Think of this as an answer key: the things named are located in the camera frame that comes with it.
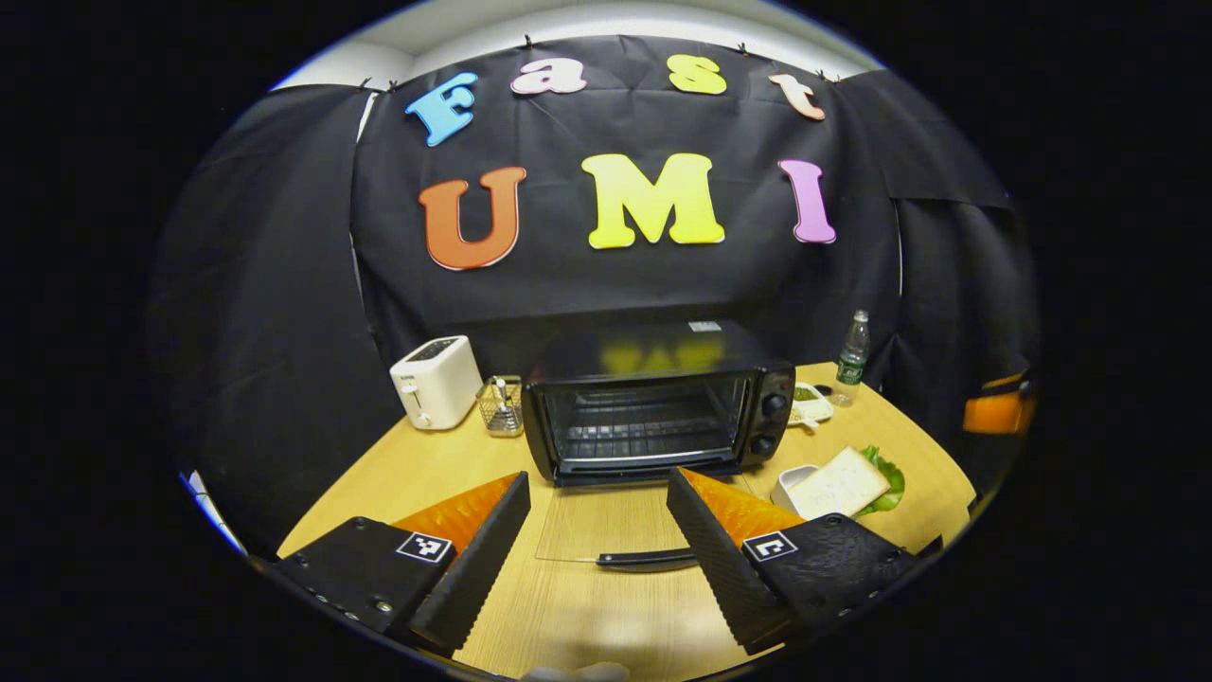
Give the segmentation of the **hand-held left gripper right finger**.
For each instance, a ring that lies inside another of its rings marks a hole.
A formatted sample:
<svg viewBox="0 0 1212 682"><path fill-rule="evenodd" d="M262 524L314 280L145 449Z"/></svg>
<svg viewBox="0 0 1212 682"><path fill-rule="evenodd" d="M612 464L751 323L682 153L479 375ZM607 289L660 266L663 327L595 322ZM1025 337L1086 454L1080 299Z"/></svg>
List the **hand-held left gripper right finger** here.
<svg viewBox="0 0 1212 682"><path fill-rule="evenodd" d="M805 521L684 468L669 475L667 508L749 655L839 629L920 562L848 515Z"/></svg>

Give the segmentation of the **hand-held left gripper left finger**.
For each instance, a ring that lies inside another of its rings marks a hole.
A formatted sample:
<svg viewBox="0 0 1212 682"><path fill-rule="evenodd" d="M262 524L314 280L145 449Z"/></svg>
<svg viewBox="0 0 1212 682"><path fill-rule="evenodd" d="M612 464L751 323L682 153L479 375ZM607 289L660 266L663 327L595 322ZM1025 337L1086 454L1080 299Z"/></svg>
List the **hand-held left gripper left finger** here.
<svg viewBox="0 0 1212 682"><path fill-rule="evenodd" d="M278 574L368 630L450 655L464 646L531 510L514 472L383 523L354 515Z"/></svg>

